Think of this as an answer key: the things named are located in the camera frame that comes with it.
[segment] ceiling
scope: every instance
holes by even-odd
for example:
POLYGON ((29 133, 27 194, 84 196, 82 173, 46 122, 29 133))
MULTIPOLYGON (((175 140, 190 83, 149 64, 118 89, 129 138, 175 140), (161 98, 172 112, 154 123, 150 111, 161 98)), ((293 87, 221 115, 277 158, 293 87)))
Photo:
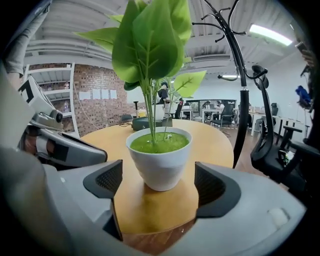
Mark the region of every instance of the ceiling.
MULTIPOLYGON (((217 10, 232 7, 234 0, 209 0, 217 10)), ((26 51, 26 64, 76 62, 112 68, 111 55, 98 45, 74 35, 95 29, 114 27, 117 24, 106 15, 125 12, 128 0, 53 0, 50 12, 26 51)), ((193 22, 210 13, 202 0, 188 0, 193 22)), ((229 11, 222 13, 225 19, 229 11)), ((209 16, 208 23, 217 22, 209 16)), ((236 36, 247 66, 260 64, 271 67, 281 59, 296 51, 294 43, 282 46, 272 40, 249 33, 254 23, 274 30, 291 40, 295 35, 290 27, 292 18, 282 6, 273 0, 240 0, 231 19, 231 27, 236 32, 246 31, 247 35, 236 36)), ((199 60, 186 65, 184 69, 208 70, 208 74, 233 74, 235 66, 226 39, 215 43, 222 36, 213 26, 196 25, 185 46, 188 57, 213 55, 214 60, 199 60)))

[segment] black coat rack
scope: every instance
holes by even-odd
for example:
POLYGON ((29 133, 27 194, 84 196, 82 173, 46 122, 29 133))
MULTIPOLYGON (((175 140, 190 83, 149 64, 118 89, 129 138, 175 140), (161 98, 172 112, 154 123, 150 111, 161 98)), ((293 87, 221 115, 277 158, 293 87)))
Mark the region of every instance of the black coat rack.
POLYGON ((225 78, 222 77, 221 75, 218 75, 219 79, 224 79, 227 81, 235 81, 240 77, 241 80, 241 90, 240 90, 240 119, 239 119, 239 126, 238 126, 238 133, 237 133, 237 137, 236 137, 236 141, 235 141, 235 145, 234 145, 234 149, 233 149, 233 154, 234 154, 234 162, 233 162, 233 168, 235 168, 239 156, 241 154, 244 142, 245 142, 245 138, 246 138, 246 133, 247 133, 247 125, 248 125, 248 116, 249 116, 249 90, 247 88, 247 81, 246 81, 246 77, 251 79, 251 80, 255 80, 261 76, 263 76, 264 74, 266 74, 268 72, 267 69, 264 69, 261 73, 255 75, 255 76, 250 76, 247 73, 247 69, 246 69, 246 65, 245 65, 245 61, 244 58, 242 56, 242 52, 241 49, 239 47, 239 44, 237 42, 237 39, 235 37, 235 35, 246 35, 246 32, 235 32, 231 29, 230 27, 230 21, 231 21, 231 17, 233 12, 236 9, 236 6, 239 2, 239 0, 235 0, 232 8, 228 7, 228 8, 223 8, 219 11, 217 11, 212 5, 211 3, 209 3, 209 1, 204 0, 205 3, 210 7, 212 14, 207 14, 206 16, 202 17, 201 20, 204 20, 206 17, 208 16, 213 16, 217 22, 219 23, 219 25, 216 24, 212 24, 212 23, 204 23, 204 22, 193 22, 192 25, 208 25, 208 26, 214 26, 218 29, 220 29, 223 32, 223 36, 218 39, 215 40, 215 42, 219 42, 222 39, 226 38, 226 40, 229 43, 229 46, 231 48, 231 52, 233 55, 233 60, 234 60, 234 64, 236 67, 236 73, 237 73, 237 77, 232 79, 232 78, 225 78), (226 21, 221 13, 223 11, 227 11, 227 10, 231 10, 230 14, 228 16, 228 21, 226 21))

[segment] white pot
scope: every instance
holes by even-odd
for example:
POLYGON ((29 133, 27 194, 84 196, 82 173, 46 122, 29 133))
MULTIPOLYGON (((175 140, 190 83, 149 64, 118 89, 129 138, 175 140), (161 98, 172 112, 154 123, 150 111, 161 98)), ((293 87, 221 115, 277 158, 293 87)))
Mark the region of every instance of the white pot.
MULTIPOLYGON (((157 127, 157 132, 164 132, 165 127, 157 127)), ((131 143, 143 135, 149 134, 150 129, 139 130, 126 139, 126 146, 134 161, 135 167, 139 170, 144 182, 155 191, 167 191, 175 187, 181 179, 183 170, 189 157, 192 136, 189 132, 167 127, 167 132, 184 135, 189 144, 183 148, 161 154, 143 153, 130 148, 131 143)))
POLYGON ((164 105, 152 105, 152 115, 155 117, 155 120, 163 120, 165 116, 164 105))

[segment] blue object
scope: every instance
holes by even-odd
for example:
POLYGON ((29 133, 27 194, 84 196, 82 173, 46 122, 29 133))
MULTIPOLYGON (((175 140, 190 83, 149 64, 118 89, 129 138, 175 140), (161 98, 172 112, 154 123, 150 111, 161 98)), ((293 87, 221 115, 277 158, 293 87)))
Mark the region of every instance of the blue object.
POLYGON ((299 85, 298 88, 295 90, 296 94, 299 95, 300 100, 304 100, 305 102, 311 102, 310 96, 305 88, 302 85, 299 85))

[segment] round table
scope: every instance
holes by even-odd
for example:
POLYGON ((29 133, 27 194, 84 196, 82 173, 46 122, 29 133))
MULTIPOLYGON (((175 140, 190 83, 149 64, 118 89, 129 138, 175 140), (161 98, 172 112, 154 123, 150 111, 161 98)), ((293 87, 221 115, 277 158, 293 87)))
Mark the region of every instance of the round table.
POLYGON ((173 127, 184 129, 193 137, 188 163, 182 178, 171 190, 157 192, 144 184, 130 157, 126 139, 134 131, 131 125, 110 126, 82 139, 108 154, 108 161, 123 160, 123 180, 114 197, 114 207, 122 233, 147 234, 179 227, 196 216, 198 192, 194 185, 195 162, 232 168, 233 148, 218 129, 189 120, 173 120, 173 127))

